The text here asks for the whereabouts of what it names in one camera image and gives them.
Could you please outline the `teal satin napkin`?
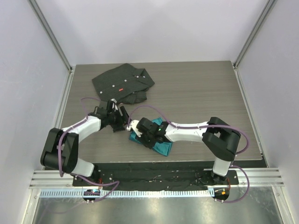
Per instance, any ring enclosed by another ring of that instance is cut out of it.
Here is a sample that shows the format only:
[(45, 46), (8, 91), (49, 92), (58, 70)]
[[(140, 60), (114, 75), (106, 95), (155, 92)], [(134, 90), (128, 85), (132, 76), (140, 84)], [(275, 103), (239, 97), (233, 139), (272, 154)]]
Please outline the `teal satin napkin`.
[[(160, 125), (163, 121), (164, 120), (161, 117), (152, 120), (152, 122), (157, 123), (158, 125)], [(136, 133), (131, 132), (129, 136), (129, 140), (138, 144), (142, 144), (136, 137), (137, 137)], [(154, 147), (152, 147), (151, 149), (163, 156), (168, 156), (171, 151), (172, 144), (173, 144), (172, 142), (163, 142), (163, 143), (156, 142)]]

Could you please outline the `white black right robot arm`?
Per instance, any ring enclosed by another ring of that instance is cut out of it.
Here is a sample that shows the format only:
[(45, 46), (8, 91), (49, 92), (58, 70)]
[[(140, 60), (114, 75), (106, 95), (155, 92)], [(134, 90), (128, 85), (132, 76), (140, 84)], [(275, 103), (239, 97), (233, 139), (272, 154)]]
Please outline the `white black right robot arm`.
[(239, 131), (217, 117), (211, 117), (208, 122), (199, 124), (161, 124), (147, 118), (133, 120), (130, 128), (136, 133), (136, 138), (145, 147), (152, 148), (156, 143), (173, 143), (177, 141), (201, 142), (215, 156), (211, 179), (216, 184), (224, 183), (228, 178), (228, 169), (234, 161), (240, 142)]

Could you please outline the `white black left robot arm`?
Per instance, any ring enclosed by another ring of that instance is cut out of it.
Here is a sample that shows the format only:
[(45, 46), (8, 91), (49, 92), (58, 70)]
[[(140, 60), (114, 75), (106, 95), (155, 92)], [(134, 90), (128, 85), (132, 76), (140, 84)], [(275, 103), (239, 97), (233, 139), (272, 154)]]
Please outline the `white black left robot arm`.
[(41, 165), (60, 171), (62, 174), (82, 176), (89, 186), (100, 182), (100, 171), (96, 165), (80, 159), (79, 143), (88, 136), (110, 126), (113, 132), (124, 131), (128, 124), (128, 113), (116, 100), (106, 102), (106, 107), (95, 107), (81, 121), (62, 129), (50, 129), (43, 152)]

